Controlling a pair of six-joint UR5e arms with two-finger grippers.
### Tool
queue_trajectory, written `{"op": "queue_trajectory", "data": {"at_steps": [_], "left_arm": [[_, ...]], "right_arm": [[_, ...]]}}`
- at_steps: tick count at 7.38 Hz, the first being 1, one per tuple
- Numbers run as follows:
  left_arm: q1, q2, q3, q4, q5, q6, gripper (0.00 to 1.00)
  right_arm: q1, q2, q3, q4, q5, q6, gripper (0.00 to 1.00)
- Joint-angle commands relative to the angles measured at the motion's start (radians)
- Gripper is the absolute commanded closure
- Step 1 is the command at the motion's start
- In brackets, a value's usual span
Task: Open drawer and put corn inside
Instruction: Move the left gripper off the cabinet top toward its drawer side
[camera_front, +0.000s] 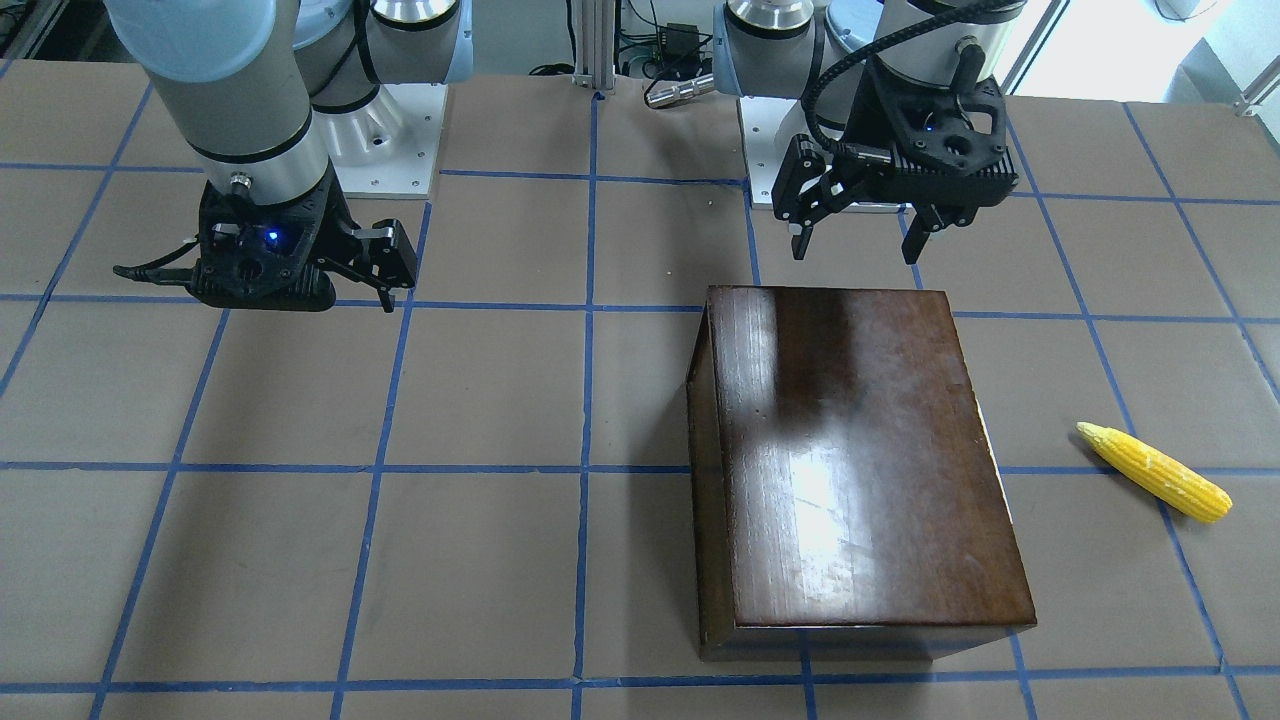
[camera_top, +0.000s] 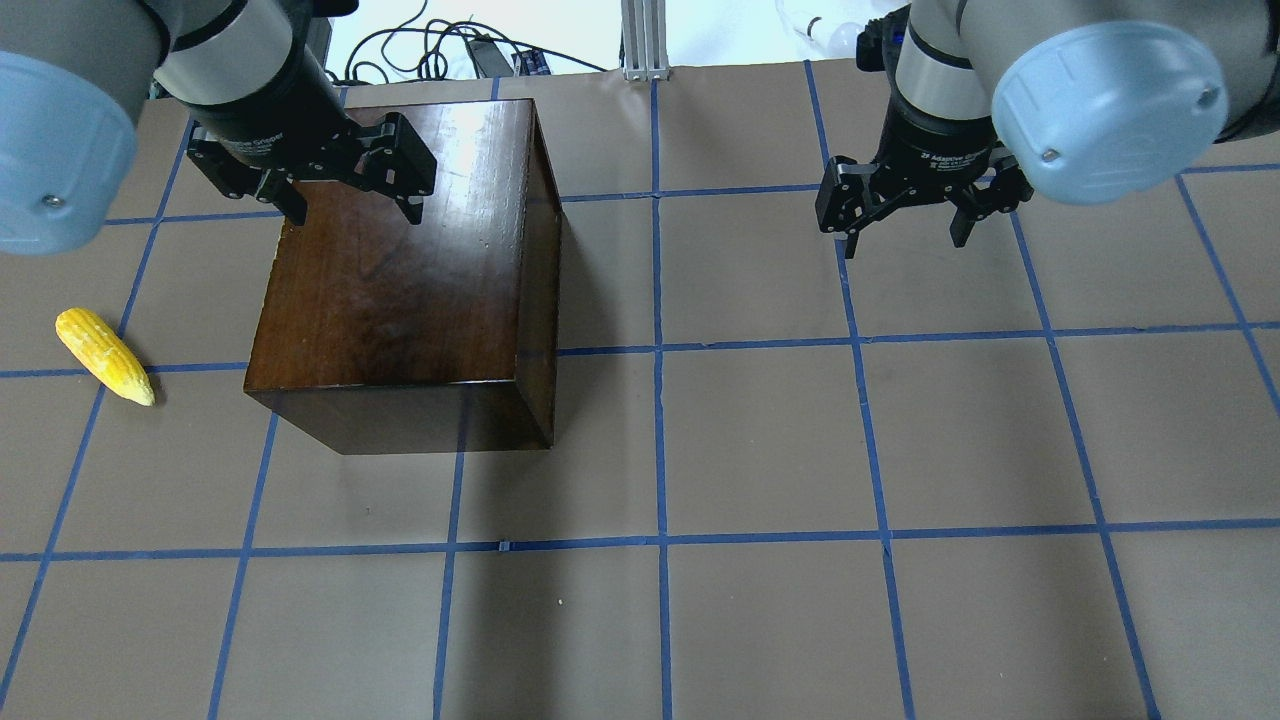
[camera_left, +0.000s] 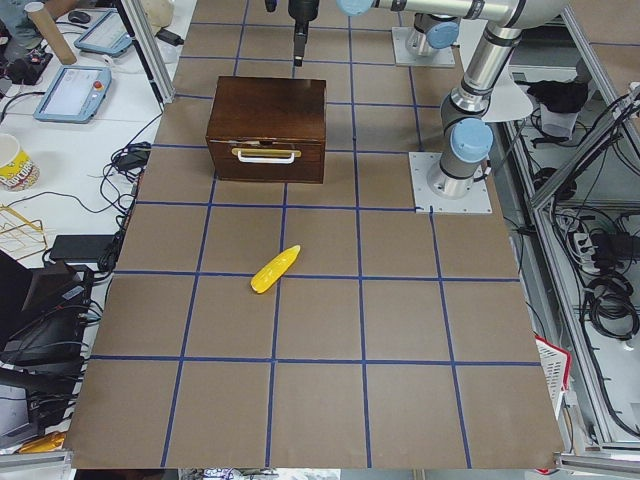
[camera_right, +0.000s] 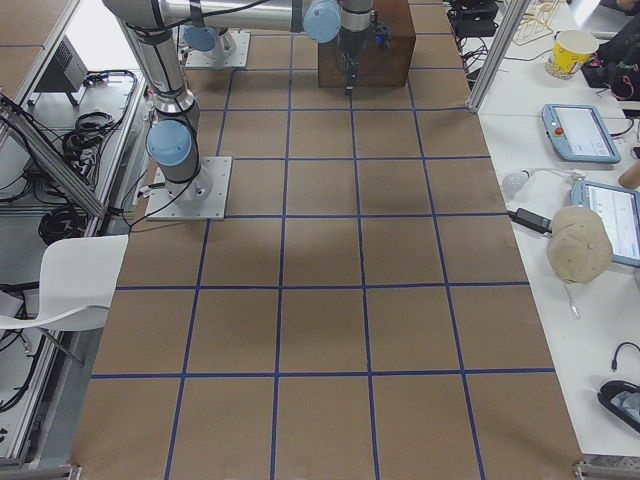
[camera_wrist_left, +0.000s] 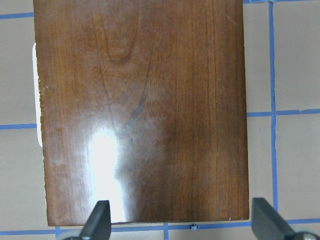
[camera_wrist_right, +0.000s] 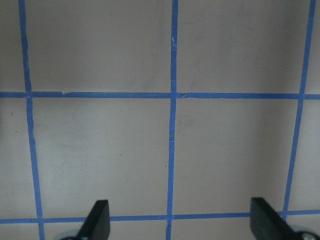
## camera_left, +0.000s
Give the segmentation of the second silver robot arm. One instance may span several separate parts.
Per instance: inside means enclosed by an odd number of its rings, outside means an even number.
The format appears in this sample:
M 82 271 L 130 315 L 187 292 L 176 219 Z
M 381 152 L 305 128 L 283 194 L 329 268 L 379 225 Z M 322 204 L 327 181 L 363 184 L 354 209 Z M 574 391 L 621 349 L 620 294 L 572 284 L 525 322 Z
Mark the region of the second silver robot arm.
M 414 58 L 433 57 L 457 41 L 459 23 L 458 17 L 450 15 L 416 13 L 405 48 Z

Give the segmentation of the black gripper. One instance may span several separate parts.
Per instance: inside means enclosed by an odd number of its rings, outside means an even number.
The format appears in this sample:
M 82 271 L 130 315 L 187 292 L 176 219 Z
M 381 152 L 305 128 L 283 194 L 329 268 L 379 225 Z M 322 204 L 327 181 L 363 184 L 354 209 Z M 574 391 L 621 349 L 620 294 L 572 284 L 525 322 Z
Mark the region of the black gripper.
M 294 66 L 301 67 L 306 49 L 305 35 L 308 33 L 309 23 L 318 17 L 319 0 L 289 0 L 287 10 L 294 20 Z

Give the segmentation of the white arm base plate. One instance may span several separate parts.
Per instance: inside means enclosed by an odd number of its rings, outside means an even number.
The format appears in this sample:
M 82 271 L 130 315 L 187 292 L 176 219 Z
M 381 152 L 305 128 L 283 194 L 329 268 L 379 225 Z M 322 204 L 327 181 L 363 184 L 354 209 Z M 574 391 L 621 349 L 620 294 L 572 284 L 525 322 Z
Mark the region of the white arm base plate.
M 414 210 L 422 214 L 489 215 L 491 201 L 480 166 L 471 178 L 457 180 L 440 169 L 440 152 L 410 152 Z

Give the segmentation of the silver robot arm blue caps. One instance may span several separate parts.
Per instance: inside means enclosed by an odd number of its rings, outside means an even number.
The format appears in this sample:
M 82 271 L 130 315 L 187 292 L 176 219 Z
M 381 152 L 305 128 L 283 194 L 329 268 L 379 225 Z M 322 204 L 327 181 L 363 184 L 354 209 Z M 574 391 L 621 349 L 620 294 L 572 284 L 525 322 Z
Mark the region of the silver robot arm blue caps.
M 339 1 L 348 16 L 372 8 L 416 14 L 414 27 L 427 39 L 437 24 L 457 19 L 487 22 L 464 76 L 444 98 L 441 120 L 445 148 L 439 163 L 427 175 L 431 190 L 447 199 L 464 197 L 474 174 L 487 159 L 493 133 L 482 120 L 491 94 L 522 32 L 538 27 L 561 13 L 565 1 Z

